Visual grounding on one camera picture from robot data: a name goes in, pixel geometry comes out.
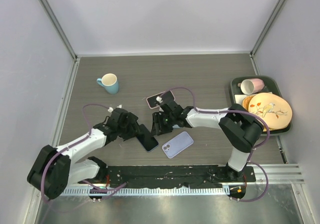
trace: blue mug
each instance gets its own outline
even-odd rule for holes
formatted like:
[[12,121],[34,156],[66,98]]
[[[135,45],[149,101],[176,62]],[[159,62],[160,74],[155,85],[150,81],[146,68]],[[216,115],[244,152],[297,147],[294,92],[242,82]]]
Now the blue mug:
[[106,74],[102,78],[98,78],[96,82],[110,94],[114,95],[119,91],[119,82],[114,74]]

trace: black tray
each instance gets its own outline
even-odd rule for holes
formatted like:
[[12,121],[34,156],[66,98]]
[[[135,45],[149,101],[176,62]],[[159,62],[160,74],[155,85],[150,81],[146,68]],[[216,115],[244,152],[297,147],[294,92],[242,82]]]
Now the black tray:
[[[274,79],[268,77],[268,76],[264,76],[264,75],[254,75],[254,76],[244,76],[244,77],[238,77],[235,78],[234,80],[231,81],[230,87],[229,87],[229,93],[230,93],[230,97],[231,97],[231,102],[234,104],[236,102],[235,99],[235,95],[243,95],[243,92],[241,91],[240,87],[238,87],[238,84],[241,83],[243,80],[245,79],[254,79],[254,78],[258,78],[263,80],[263,82],[265,83],[264,88],[257,92],[257,93],[268,93],[268,92],[272,92],[274,95],[278,95],[282,98],[281,92],[279,90],[278,85],[276,84],[276,82],[274,81]],[[289,125],[284,128],[284,129],[280,129],[280,130],[272,130],[270,131],[270,135],[281,135],[283,133],[286,133],[287,131],[289,131],[291,128],[291,122],[289,123]]]

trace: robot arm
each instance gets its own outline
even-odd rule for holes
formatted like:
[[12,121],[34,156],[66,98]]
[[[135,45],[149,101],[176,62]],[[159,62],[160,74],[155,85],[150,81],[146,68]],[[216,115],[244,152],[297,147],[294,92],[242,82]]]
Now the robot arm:
[[[107,176],[107,165],[96,157],[89,157],[87,160],[76,163],[90,152],[104,147],[118,137],[124,141],[141,135],[138,117],[122,108],[116,108],[111,116],[93,127],[91,134],[73,140],[70,143],[53,148],[49,145],[41,149],[33,167],[27,177],[27,181],[40,190],[43,170],[49,160],[61,150],[58,158],[51,164],[45,178],[45,191],[47,197],[55,199],[67,185],[77,183],[84,179],[90,182],[104,181]],[[85,139],[83,142],[70,147],[72,144]]]
[[242,175],[250,152],[263,131],[262,124],[254,117],[226,113],[227,110],[246,111],[245,108],[234,104],[230,108],[196,111],[192,106],[183,109],[174,100],[163,102],[161,98],[157,98],[157,101],[162,111],[152,115],[152,135],[172,132],[174,125],[221,129],[233,145],[231,157],[226,165],[227,174],[231,179],[237,179]]

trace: wire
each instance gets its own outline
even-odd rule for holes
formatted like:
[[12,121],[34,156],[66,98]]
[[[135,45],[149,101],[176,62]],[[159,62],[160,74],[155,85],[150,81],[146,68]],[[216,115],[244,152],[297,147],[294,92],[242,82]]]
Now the wire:
[[[87,139],[90,137],[91,133],[92,133],[92,132],[91,132],[91,131],[92,131],[92,126],[91,126],[90,121],[88,120],[88,117],[87,117],[87,115],[86,115],[86,113],[85,113],[85,110],[84,110],[87,106],[101,106],[101,107],[104,107],[104,108],[106,108],[106,109],[109,109],[108,106],[101,105],[101,104],[86,104],[86,105],[84,105],[84,106],[82,107],[82,114],[83,114],[83,117],[84,117],[84,119],[85,119],[85,122],[86,122],[86,124],[87,124],[87,126],[88,126],[88,128],[89,128],[88,135],[85,136],[83,139],[81,139],[81,140],[79,140],[79,141],[77,141],[77,142],[69,145],[69,147],[66,147],[66,148],[62,149],[61,151],[59,151],[58,153],[56,153],[56,154],[48,161],[48,163],[46,164],[46,166],[45,166],[45,168],[44,168],[44,171],[43,171],[43,174],[42,174],[42,177],[41,177],[41,184],[40,184],[41,199],[42,199],[42,201],[43,201],[44,203],[46,203],[46,204],[49,203],[49,200],[47,200],[47,199],[45,198],[45,191],[44,191],[44,189],[45,189],[45,188],[44,188],[44,187],[45,187],[44,185],[45,185],[45,184],[44,184],[44,183],[45,183],[45,179],[46,179],[45,177],[46,177],[46,174],[47,174],[47,172],[48,172],[49,167],[51,166],[51,164],[55,161],[55,159],[56,159],[61,153],[65,152],[65,151],[68,150],[69,148],[72,148],[72,147],[74,147],[74,146],[82,143],[83,141],[87,140]],[[99,187],[97,187],[97,186],[95,186],[95,185],[93,185],[93,184],[91,184],[91,183],[90,183],[90,185],[91,185],[93,188],[95,188],[95,189],[100,189]],[[118,190],[119,187],[120,187],[119,189],[121,189],[121,188],[123,188],[125,185],[126,185],[126,183],[118,186],[117,188],[111,189],[110,191],[112,191],[112,190]],[[75,210],[75,209],[78,209],[80,206],[84,205],[84,203],[80,204],[79,206],[75,207],[74,209],[72,209],[72,210],[70,210],[70,211],[73,211],[73,210]],[[70,211],[57,211],[57,210],[54,210],[54,211],[59,212],[59,213],[67,213],[67,212],[70,212]]]
[[117,189],[117,187],[116,188],[112,188],[112,189],[101,189],[100,187],[93,185],[92,183],[88,182],[87,180],[83,180],[83,182],[88,184],[88,185],[90,185],[90,186],[92,186],[95,189],[95,191],[97,191],[97,192],[107,193],[107,192],[114,191],[114,190]]
[[173,87],[173,88],[170,88],[170,89],[168,89],[167,91],[164,91],[161,95],[160,95],[160,97],[162,96],[162,95],[164,95],[166,92],[168,92],[168,91],[171,91],[171,90],[175,90],[175,89],[184,89],[184,90],[188,90],[190,93],[191,93],[191,95],[192,95],[192,100],[193,100],[193,107],[194,107],[194,109],[198,112],[198,113],[203,113],[203,114],[225,114],[225,113],[238,113],[238,114],[244,114],[244,115],[248,115],[248,116],[251,116],[251,117],[254,117],[255,119],[257,119],[257,120],[259,120],[264,126],[265,126],[265,128],[266,128],[266,138],[261,142],[261,143],[259,143],[259,144],[257,144],[257,145],[255,145],[254,146],[254,149],[252,149],[252,151],[250,152],[250,154],[249,154],[249,156],[248,156],[248,158],[247,158],[247,162],[251,162],[252,164],[254,164],[254,165],[257,165],[262,171],[263,171],[263,173],[265,174],[265,180],[266,180],[266,188],[265,188],[265,190],[263,191],[263,193],[260,195],[260,196],[258,196],[258,197],[256,197],[256,198],[253,198],[253,199],[250,199],[250,200],[240,200],[240,199],[236,199],[236,198],[234,198],[234,197],[232,197],[234,200],[236,200],[236,201],[241,201],[241,202],[251,202],[251,201],[255,201],[255,200],[259,200],[259,199],[261,199],[265,194],[266,194],[266,192],[267,192],[267,190],[268,190],[268,187],[269,187],[269,180],[268,180],[268,177],[267,177],[267,173],[265,172],[265,170],[263,169],[263,167],[262,166],[260,166],[259,164],[257,164],[257,163],[254,163],[254,162],[252,162],[252,161],[250,161],[250,159],[251,159],[251,157],[252,157],[252,154],[253,154],[253,151],[257,148],[257,147],[260,147],[260,146],[262,146],[262,145],[264,145],[264,144],[266,144],[266,142],[269,140],[269,138],[270,138],[270,129],[269,129],[269,127],[268,127],[268,125],[267,125],[267,123],[262,119],[262,118],[260,118],[259,116],[256,116],[256,115],[254,115],[254,114],[252,114],[252,113],[249,113],[249,112],[247,112],[247,111],[241,111],[241,110],[221,110],[221,111],[205,111],[205,110],[199,110],[197,107],[196,107],[196,97],[195,97],[195,94],[193,93],[193,91],[192,90],[190,90],[189,88],[187,88],[187,87]]
[[110,183],[110,176],[109,175],[107,175],[107,178],[106,178],[106,188],[108,187],[108,185],[109,185],[109,183]]
[[233,200],[236,200],[236,201],[240,201],[240,202],[252,202],[252,201],[256,201],[256,200],[259,200],[259,199],[261,199],[265,194],[266,194],[266,192],[268,191],[268,188],[269,188],[269,179],[268,179],[268,176],[267,176],[267,173],[266,173],[266,171],[263,169],[263,167],[261,166],[261,165],[259,165],[258,163],[255,163],[255,162],[253,162],[253,161],[250,161],[253,165],[256,165],[256,166],[258,166],[261,170],[262,170],[262,172],[264,173],[264,176],[266,177],[265,178],[265,189],[264,189],[264,191],[262,192],[262,194],[260,195],[260,196],[258,196],[258,197],[256,197],[256,198],[253,198],[253,199],[249,199],[249,200],[242,200],[242,199],[236,199],[236,198],[234,198],[234,197],[232,197],[232,199]]
[[[117,188],[114,188],[114,192],[113,192],[113,193],[111,193],[110,195],[107,195],[107,196],[102,197],[100,200],[109,199],[110,197],[112,197],[113,195],[115,195],[120,189],[122,189],[123,187],[125,187],[125,185],[126,185],[126,182],[123,183],[122,185],[118,186]],[[45,214],[44,214],[44,216],[43,216],[43,218],[42,218],[42,220],[41,220],[40,223],[41,223],[41,224],[44,223],[44,220],[46,219],[46,217],[47,217],[47,215],[48,215],[48,213],[49,213],[49,210],[53,210],[53,211],[56,212],[56,213],[66,214],[66,213],[70,213],[70,212],[73,212],[73,211],[79,209],[81,206],[87,204],[88,202],[92,202],[92,200],[89,198],[88,200],[82,202],[80,205],[76,206],[75,208],[73,208],[73,209],[71,209],[71,210],[61,211],[61,210],[57,210],[57,209],[53,208],[53,201],[48,201],[48,203],[49,203],[49,204],[48,204],[48,208],[47,208],[47,210],[46,210],[46,212],[45,212]]]
[[244,178],[243,178],[243,179],[244,179],[244,183],[245,183],[245,184],[244,184],[244,185],[245,185],[244,187],[246,188],[246,187],[247,187],[247,185],[248,185],[248,184],[247,184],[247,179],[246,179],[246,177],[245,177],[246,175],[243,175],[243,176],[244,176]]

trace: decorated plate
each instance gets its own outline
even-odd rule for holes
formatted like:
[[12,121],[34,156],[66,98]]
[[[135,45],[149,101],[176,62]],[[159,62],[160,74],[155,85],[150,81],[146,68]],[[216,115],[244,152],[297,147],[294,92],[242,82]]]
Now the decorated plate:
[[261,117],[272,129],[283,129],[292,119],[289,103],[278,95],[269,93],[255,95],[250,100],[248,111]]

